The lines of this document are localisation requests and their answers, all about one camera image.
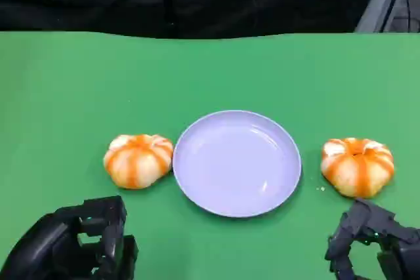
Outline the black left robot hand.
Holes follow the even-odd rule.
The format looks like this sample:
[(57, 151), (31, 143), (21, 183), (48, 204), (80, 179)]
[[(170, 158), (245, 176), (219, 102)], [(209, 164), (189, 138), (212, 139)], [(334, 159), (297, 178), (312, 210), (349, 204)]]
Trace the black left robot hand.
[(126, 216), (119, 195), (48, 213), (15, 244), (1, 278), (133, 279), (138, 247)]

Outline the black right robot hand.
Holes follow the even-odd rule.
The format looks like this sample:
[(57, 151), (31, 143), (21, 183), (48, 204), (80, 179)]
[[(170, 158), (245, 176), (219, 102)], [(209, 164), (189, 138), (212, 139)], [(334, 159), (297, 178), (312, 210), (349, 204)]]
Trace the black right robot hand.
[(328, 239), (325, 259), (337, 279), (362, 279), (350, 261), (350, 250), (357, 241), (366, 246), (377, 243), (377, 260), (386, 279), (419, 278), (419, 230), (402, 226), (395, 214), (376, 204), (357, 198), (341, 216)]

